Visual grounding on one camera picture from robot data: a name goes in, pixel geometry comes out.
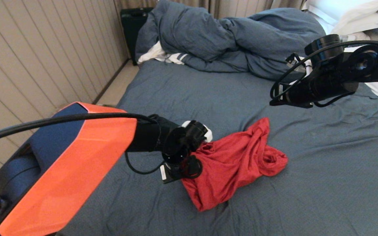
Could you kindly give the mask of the blue-grey bed sheet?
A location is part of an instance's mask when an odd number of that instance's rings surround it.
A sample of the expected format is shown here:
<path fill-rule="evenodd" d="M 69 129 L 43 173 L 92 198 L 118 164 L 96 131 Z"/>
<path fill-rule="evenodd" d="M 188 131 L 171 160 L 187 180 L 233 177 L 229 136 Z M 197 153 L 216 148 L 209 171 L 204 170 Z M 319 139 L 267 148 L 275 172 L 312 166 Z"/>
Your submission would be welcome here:
<path fill-rule="evenodd" d="M 120 159 L 56 236 L 378 236 L 378 97 L 366 85 L 326 108 L 269 106 L 272 81 L 144 63 L 117 105 L 214 140 L 268 117 L 268 144 L 288 157 L 225 203 L 198 212 L 180 181 L 132 172 Z"/>

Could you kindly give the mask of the crumpled blue-grey duvet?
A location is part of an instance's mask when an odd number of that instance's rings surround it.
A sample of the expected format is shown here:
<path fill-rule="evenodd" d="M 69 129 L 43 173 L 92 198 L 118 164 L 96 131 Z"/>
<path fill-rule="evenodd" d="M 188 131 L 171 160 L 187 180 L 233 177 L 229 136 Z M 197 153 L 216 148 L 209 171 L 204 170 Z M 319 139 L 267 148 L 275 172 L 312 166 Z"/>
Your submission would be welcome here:
<path fill-rule="evenodd" d="M 199 71 L 251 73 L 277 81 L 288 69 L 292 53 L 326 33 L 318 21 L 299 9 L 270 9 L 247 18 L 213 18 L 203 8 L 159 0 L 138 32 L 136 58 L 160 45 L 166 56 Z"/>

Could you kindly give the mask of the red T-shirt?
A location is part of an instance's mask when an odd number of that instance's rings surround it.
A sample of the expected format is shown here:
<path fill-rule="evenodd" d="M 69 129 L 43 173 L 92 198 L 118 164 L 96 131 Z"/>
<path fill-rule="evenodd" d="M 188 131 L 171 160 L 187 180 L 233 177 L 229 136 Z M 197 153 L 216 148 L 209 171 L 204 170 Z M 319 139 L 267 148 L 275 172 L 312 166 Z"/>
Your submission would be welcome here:
<path fill-rule="evenodd" d="M 245 131 L 203 143 L 194 153 L 202 164 L 197 178 L 182 183 L 195 208 L 204 212 L 234 196 L 237 189 L 262 176 L 276 176 L 288 164 L 282 151 L 267 144 L 269 118 L 264 117 Z"/>

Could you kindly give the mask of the white striped garment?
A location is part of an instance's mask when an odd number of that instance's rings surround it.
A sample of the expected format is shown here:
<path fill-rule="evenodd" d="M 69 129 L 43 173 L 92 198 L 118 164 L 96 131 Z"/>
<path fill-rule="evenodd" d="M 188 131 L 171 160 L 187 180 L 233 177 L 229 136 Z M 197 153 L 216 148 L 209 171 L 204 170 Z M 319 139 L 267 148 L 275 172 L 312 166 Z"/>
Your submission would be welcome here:
<path fill-rule="evenodd" d="M 158 41 L 155 45 L 153 45 L 148 50 L 148 52 L 146 52 L 145 54 L 141 55 L 141 57 L 138 58 L 137 64 L 141 65 L 149 60 L 157 60 L 157 61 L 165 62 L 165 63 L 174 63 L 178 65 L 184 65 L 185 63 L 183 62 L 183 59 L 187 55 L 188 54 L 183 54 L 183 53 L 169 54 L 164 51 L 161 45 L 161 42 Z"/>

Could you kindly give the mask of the black suitcase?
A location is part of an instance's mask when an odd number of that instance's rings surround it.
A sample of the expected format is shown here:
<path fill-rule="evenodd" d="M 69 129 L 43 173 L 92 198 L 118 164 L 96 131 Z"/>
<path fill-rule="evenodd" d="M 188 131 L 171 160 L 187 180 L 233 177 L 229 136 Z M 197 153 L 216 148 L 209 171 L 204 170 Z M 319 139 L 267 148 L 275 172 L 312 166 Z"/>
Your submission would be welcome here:
<path fill-rule="evenodd" d="M 138 37 L 138 32 L 146 23 L 148 14 L 153 8 L 136 8 L 136 9 L 121 9 L 120 20 L 124 31 L 125 41 L 128 51 L 131 55 L 132 64 L 137 65 L 135 57 L 135 47 Z"/>

